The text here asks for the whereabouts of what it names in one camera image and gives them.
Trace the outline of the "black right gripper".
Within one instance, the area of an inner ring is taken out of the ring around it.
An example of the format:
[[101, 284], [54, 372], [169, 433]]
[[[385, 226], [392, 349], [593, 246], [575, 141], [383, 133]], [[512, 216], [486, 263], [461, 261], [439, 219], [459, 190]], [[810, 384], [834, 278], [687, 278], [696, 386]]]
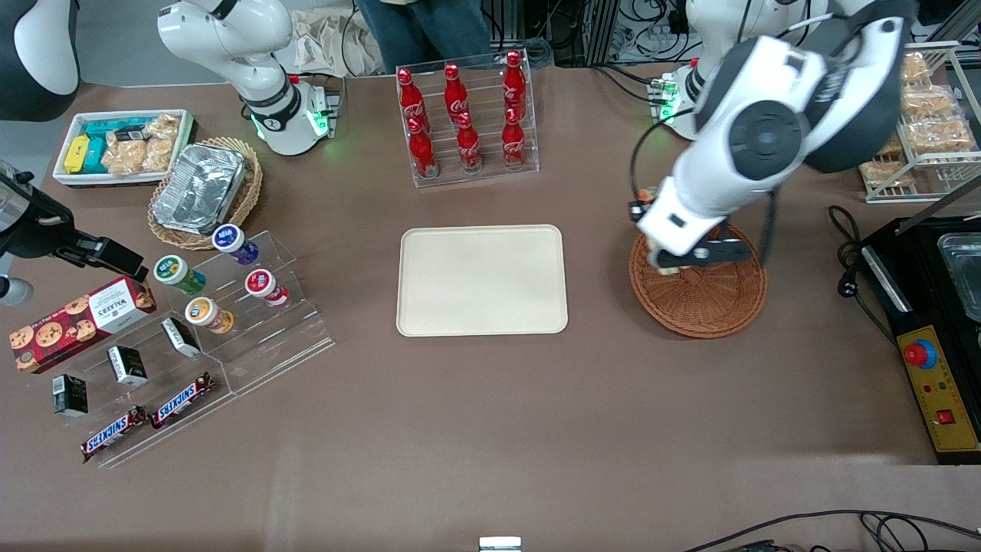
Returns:
[[2, 175], [2, 254], [41, 258], [71, 248], [83, 265], [145, 282], [148, 269], [142, 255], [111, 238], [81, 233], [76, 237], [73, 213], [35, 188], [32, 177], [31, 172]]

